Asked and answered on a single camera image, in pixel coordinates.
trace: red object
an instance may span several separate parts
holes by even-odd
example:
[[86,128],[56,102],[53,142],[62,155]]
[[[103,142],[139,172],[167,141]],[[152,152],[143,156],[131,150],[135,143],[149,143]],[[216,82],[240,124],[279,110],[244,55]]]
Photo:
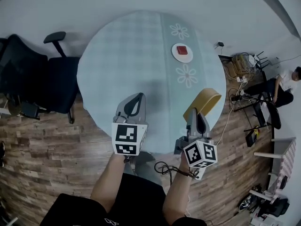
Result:
[[186,46],[177,46],[177,50],[178,50],[179,55],[187,55],[188,54]]

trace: chair armrest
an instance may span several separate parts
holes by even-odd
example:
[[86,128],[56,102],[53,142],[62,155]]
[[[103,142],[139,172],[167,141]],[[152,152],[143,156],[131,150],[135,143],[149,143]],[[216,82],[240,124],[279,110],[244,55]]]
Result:
[[66,36],[66,32],[54,32],[50,35],[48,35],[44,39],[44,43],[53,43],[56,41],[62,41]]

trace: black pants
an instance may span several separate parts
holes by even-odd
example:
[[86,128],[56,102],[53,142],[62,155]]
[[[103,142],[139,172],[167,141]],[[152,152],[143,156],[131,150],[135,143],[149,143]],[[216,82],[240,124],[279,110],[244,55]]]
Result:
[[[258,95],[262,92],[267,92],[267,93],[271,93],[272,96],[274,96],[275,94],[275,82],[276,79],[270,79],[267,82],[264,83],[260,83],[257,85],[253,85],[250,86],[249,88],[247,88],[245,90],[245,93],[254,96],[254,95]],[[281,107],[283,105],[287,105],[289,103],[291,103],[293,101],[293,95],[291,92],[289,91],[283,91],[283,89],[281,88],[281,86],[278,87],[278,95],[277,95],[277,101],[275,106]]]

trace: white cable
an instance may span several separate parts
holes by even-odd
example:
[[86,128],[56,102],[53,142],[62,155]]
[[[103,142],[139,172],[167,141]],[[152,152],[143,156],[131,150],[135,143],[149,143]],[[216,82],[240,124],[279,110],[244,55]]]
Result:
[[[189,202],[190,202],[190,197],[189,197],[189,195],[188,195],[188,202],[187,202],[187,205],[188,205]],[[191,214],[188,212],[188,209],[186,209],[186,211],[187,211],[187,213],[189,214],[187,217],[190,218]]]
[[251,103],[251,102],[255,101],[255,99],[254,99],[254,98],[253,98],[253,99],[245,99],[245,98],[243,98],[243,97],[242,97],[242,99],[243,99],[243,100],[247,100],[249,103]]
[[284,62],[284,61],[293,60],[293,59],[296,59],[296,58],[298,58],[298,57],[300,57],[300,56],[301,56],[301,55],[298,55],[298,56],[295,57],[295,58],[290,58],[290,59],[282,60],[282,61],[280,61],[280,62],[278,62],[278,63],[273,64],[273,65],[277,65],[277,64],[279,64],[279,63],[281,63],[281,62]]
[[223,66],[223,68],[224,68],[224,71],[226,72],[226,74],[231,78],[231,79],[233,79],[233,80],[235,80],[235,81],[237,81],[237,79],[235,79],[235,78],[232,78],[229,74],[228,74],[228,72],[227,72],[227,70],[226,70],[226,68],[225,68],[225,66],[224,65],[222,65]]
[[[238,93],[239,93],[239,90],[240,90],[240,87],[242,86],[242,84],[244,83],[244,81],[242,81],[241,82],[241,84],[240,84],[240,86],[239,86],[239,88],[238,88],[238,91],[237,91],[237,93],[236,93],[236,95],[235,96],[237,96],[238,95]],[[227,127],[227,124],[228,124],[228,121],[229,121],[229,117],[230,117],[230,114],[231,114],[231,112],[232,112],[232,110],[233,110],[233,108],[234,108],[234,105],[232,106],[232,108],[231,108],[231,110],[230,110],[230,112],[229,112],[229,114],[228,114],[228,119],[227,119],[227,122],[226,122],[226,125],[225,125],[225,127],[224,127],[224,130],[222,130],[222,135],[221,135],[221,138],[218,140],[218,142],[216,143],[216,145],[218,145],[219,144],[219,142],[221,141],[221,139],[222,139],[222,136],[224,135],[224,132],[225,132],[225,129],[226,129],[226,127]]]
[[249,83],[249,81],[246,81],[246,84],[243,86],[243,88],[246,87],[246,85],[247,85],[248,83]]

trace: round table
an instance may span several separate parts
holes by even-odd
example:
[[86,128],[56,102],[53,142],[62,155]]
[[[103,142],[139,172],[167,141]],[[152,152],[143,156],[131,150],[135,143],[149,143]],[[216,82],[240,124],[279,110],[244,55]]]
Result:
[[[193,60],[176,60],[171,48],[189,46]],[[118,104],[128,96],[146,95],[148,131],[143,151],[169,153],[186,135],[184,112],[203,88],[214,88],[221,100],[206,116],[210,129],[221,115],[226,80],[213,46],[176,16],[137,11],[103,27],[79,61],[77,80],[88,110],[99,128],[111,135]]]

